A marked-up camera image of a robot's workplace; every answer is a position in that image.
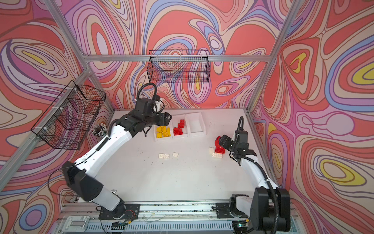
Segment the yellow curved lego piece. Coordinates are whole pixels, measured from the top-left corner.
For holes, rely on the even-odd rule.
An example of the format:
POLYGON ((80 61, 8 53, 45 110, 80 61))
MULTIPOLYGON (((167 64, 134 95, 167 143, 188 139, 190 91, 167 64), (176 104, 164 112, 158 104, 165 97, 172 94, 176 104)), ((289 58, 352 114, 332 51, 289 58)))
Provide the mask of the yellow curved lego piece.
POLYGON ((164 132, 162 133, 162 136, 163 136, 163 137, 170 137, 170 136, 171 136, 171 134, 170 134, 170 130, 168 129, 167 131, 164 131, 164 132))

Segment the red square lego brick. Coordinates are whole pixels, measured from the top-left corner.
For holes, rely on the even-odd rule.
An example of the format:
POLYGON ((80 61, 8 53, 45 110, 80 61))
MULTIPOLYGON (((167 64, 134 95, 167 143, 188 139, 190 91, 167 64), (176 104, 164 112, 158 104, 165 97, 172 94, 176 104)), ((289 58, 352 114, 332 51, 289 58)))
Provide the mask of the red square lego brick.
POLYGON ((179 133, 182 133, 182 129, 181 128, 174 128, 173 131, 176 133, 176 132, 179 132, 179 133))

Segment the red long lego brick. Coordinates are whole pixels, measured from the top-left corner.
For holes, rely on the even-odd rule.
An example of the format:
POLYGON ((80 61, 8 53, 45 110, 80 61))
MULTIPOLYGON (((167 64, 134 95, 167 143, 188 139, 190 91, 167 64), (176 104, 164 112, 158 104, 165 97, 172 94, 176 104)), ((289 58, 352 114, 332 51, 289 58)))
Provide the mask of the red long lego brick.
POLYGON ((183 132, 182 131, 174 131, 173 134, 175 136, 179 136, 179 135, 183 135, 183 132))

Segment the red arch lego piece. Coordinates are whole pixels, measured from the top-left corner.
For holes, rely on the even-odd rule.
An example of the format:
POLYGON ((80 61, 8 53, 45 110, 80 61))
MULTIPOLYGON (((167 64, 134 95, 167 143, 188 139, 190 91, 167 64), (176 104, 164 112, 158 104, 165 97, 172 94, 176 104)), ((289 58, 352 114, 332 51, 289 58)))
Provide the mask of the red arch lego piece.
POLYGON ((220 139, 221 139, 221 136, 218 136, 215 140, 215 147, 218 147, 218 148, 222 148, 222 146, 220 145, 220 139))

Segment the white long lego plate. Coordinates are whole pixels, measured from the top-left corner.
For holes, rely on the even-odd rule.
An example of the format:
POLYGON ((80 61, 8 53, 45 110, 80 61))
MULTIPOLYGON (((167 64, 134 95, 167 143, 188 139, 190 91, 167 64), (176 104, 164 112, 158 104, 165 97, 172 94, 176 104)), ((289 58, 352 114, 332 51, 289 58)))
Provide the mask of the white long lego plate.
POLYGON ((215 158, 215 159, 222 159, 222 158, 223 158, 223 155, 220 154, 220 153, 213 153, 213 154, 212 154, 212 158, 215 158))

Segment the white lego block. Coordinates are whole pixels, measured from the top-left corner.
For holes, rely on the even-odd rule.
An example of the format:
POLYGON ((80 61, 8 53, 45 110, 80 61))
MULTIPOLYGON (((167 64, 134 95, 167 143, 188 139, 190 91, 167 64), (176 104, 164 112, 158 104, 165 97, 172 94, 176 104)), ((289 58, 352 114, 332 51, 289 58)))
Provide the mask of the white lego block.
POLYGON ((215 153, 215 150, 214 150, 214 148, 213 147, 209 147, 209 154, 213 154, 213 153, 215 153))

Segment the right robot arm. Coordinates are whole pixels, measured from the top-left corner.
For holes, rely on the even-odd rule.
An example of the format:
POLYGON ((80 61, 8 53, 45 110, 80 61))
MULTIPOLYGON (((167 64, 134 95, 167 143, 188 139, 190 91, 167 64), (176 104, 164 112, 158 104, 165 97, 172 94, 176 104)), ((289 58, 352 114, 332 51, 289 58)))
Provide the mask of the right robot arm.
POLYGON ((223 135, 218 145, 230 152, 233 159, 249 176, 253 196, 233 194, 229 208, 233 215, 247 215, 255 231, 288 232, 291 229, 291 202, 286 189, 280 188, 260 165, 257 154, 249 149, 248 132, 237 130, 234 138, 223 135))

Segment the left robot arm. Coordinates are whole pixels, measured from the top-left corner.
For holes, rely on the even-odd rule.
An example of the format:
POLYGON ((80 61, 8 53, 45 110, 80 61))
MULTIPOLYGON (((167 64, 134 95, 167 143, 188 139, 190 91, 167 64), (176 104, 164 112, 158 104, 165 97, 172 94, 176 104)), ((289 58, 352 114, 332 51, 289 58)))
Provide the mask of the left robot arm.
POLYGON ((153 126, 168 126, 172 116, 164 112, 162 98, 137 98, 133 110, 115 119, 108 127, 106 136, 84 156, 62 166, 66 184, 86 202, 93 202, 120 217, 125 212, 124 201, 105 188, 96 179, 104 164, 124 144, 138 133, 147 132, 153 126))

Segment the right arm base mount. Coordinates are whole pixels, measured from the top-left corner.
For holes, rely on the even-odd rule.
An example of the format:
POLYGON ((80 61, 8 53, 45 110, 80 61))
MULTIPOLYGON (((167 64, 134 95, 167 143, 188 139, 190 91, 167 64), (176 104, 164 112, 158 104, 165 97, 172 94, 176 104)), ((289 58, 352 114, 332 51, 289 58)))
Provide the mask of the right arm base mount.
POLYGON ((247 195, 232 194, 229 198, 229 202, 218 202, 211 207, 212 210, 216 212, 218 218, 248 218, 244 212, 236 208, 237 197, 247 197, 247 195))

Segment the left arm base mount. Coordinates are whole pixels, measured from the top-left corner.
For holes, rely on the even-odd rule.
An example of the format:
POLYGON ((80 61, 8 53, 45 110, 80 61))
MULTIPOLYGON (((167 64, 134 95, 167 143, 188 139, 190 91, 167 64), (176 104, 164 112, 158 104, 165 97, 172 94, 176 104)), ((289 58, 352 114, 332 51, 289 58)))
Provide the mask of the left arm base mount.
POLYGON ((110 220, 110 219, 120 219, 127 221, 134 221, 138 218, 140 211, 140 204, 138 203, 123 203, 120 202, 119 205, 113 210, 109 211, 106 208, 100 208, 99 220, 110 220))

